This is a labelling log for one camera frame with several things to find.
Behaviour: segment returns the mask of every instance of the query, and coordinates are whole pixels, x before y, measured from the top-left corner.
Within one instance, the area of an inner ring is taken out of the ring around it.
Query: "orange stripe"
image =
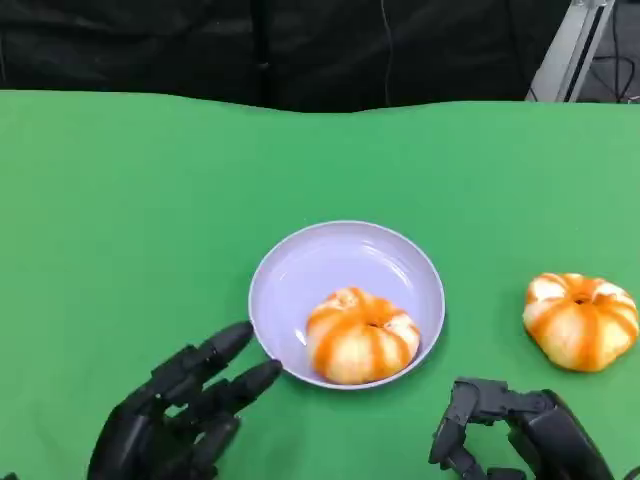
[[[309,321],[307,322],[307,333],[309,332],[311,327],[316,326],[318,322],[320,322],[321,320],[325,320],[337,313],[340,313],[339,309],[333,308],[333,307],[326,307],[320,310],[318,313],[311,315],[311,317],[309,317]]]
[[[628,303],[625,302],[621,302],[620,300],[614,300],[613,298],[609,297],[610,299],[607,301],[607,303],[605,304],[606,307],[609,308],[624,308],[625,310],[633,313],[633,316],[636,318],[636,321],[638,320],[638,310],[636,310],[633,305],[629,305]]]
[[[620,326],[620,328],[622,328],[622,330],[624,330],[624,332],[629,335],[632,341],[638,337],[638,330],[633,328],[633,325],[631,325],[629,319],[624,315],[610,308],[603,308],[602,313],[608,315],[609,318],[616,322]]]
[[[545,280],[549,280],[551,283],[560,285],[565,290],[569,288],[569,283],[567,282],[567,279],[564,278],[564,275],[556,275],[554,273],[543,273],[538,278],[544,278]]]
[[[538,300],[538,297],[536,297],[533,294],[533,288],[529,287],[527,288],[527,300],[526,300],[526,304],[529,305],[530,303],[533,303],[535,301]]]
[[[582,333],[582,345],[578,358],[580,359],[579,367],[583,370],[594,370],[598,365],[597,348],[598,340],[602,338],[600,321],[596,308],[588,303],[576,305],[574,308],[579,310],[584,320],[584,330]]]
[[[536,319],[534,324],[529,327],[529,333],[533,338],[535,338],[538,343],[543,343],[545,331],[549,327],[549,324],[555,320],[555,316],[558,315],[562,310],[565,310],[570,305],[573,305],[573,302],[568,299],[560,299],[555,300],[554,304],[547,308],[543,313],[541,313]]]
[[[407,345],[407,342],[405,342],[404,339],[397,333],[391,332],[391,331],[387,331],[387,333],[396,342],[396,346],[398,347],[398,352],[400,353],[399,356],[400,356],[400,361],[402,362],[402,365],[403,366],[407,365],[411,360],[411,352],[409,352],[409,345]]]
[[[384,348],[382,347],[382,340],[376,327],[365,326],[369,341],[371,342],[371,367],[373,378],[371,380],[378,380],[384,378],[387,374],[387,358],[384,354]]]
[[[353,319],[345,318],[334,325],[323,337],[314,354],[314,367],[316,371],[326,376],[329,369],[329,363],[333,357],[335,344],[342,338],[356,323]]]

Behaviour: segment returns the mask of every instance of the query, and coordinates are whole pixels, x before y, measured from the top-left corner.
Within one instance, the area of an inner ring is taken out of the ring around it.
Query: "cable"
[[[389,19],[387,18],[387,12],[384,7],[384,0],[380,0],[380,10],[382,11],[382,21],[384,23],[384,29],[387,34],[387,41],[389,43],[389,58],[387,60],[387,70],[384,74],[384,103],[387,107],[391,106],[391,94],[389,93],[389,80],[391,78],[391,69],[393,68],[393,34],[391,32],[391,26],[389,25]]]
[[[633,61],[632,58],[627,57],[625,55],[618,55],[617,57],[615,55],[601,55],[601,56],[597,56],[597,57],[593,57],[594,61],[607,61],[607,60],[616,60],[616,63],[619,65],[619,63],[621,61],[626,62],[629,67],[631,67],[631,71],[629,72],[629,78],[627,79],[627,83],[625,83],[624,87],[622,88],[622,90],[617,90],[615,88],[610,87],[608,84],[607,86],[607,90],[612,91],[613,96],[616,100],[616,103],[620,103],[622,100],[624,100],[625,98],[627,98],[627,93],[629,92],[629,87],[631,87],[631,83],[633,83],[633,79],[636,76],[636,62]]]
[[[616,103],[620,103],[620,45],[618,44],[618,6],[620,0],[613,4],[613,12],[611,13],[611,34],[613,35],[613,55],[615,58],[614,72],[614,91],[616,92]]]

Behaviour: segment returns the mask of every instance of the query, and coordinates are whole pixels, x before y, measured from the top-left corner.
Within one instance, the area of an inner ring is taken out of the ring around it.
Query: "toy pumpkin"
[[[638,338],[631,296],[602,278],[545,273],[527,291],[524,325],[549,359],[582,372],[597,372]]]
[[[413,359],[420,332],[406,312],[359,288],[338,290],[307,322],[313,368],[341,384],[374,382]]]

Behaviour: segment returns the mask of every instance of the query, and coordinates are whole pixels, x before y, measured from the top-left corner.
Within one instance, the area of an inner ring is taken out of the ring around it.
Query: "black wire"
[[[620,0],[613,4],[613,12],[611,13],[611,34],[613,35],[613,56],[615,58],[615,80],[614,90],[616,92],[616,103],[620,103],[622,97],[620,95],[620,45],[618,44],[618,6]]]
[[[629,67],[631,67],[631,71],[629,72],[629,78],[627,79],[627,83],[625,83],[622,91],[620,90],[616,91],[615,88],[609,87],[608,84],[606,85],[608,90],[610,91],[613,90],[612,93],[614,98],[616,99],[616,103],[620,103],[622,100],[627,98],[629,87],[631,87],[631,83],[633,83],[633,79],[636,76],[636,62],[634,62],[633,59],[631,59],[630,57],[627,57],[624,55],[618,55],[617,57],[615,55],[601,55],[601,56],[593,57],[593,59],[594,61],[617,60],[618,64],[619,62],[623,61],[623,62],[626,62],[629,65]]]

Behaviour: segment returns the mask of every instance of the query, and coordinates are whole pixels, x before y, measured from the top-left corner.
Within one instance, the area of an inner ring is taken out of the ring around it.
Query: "pumpkin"
[[[317,306],[307,322],[313,368],[341,384],[382,380],[404,369],[420,344],[407,313],[359,288],[345,288]]]
[[[555,364],[597,372],[638,338],[638,310],[622,288],[602,278],[545,273],[527,290],[524,325]]]

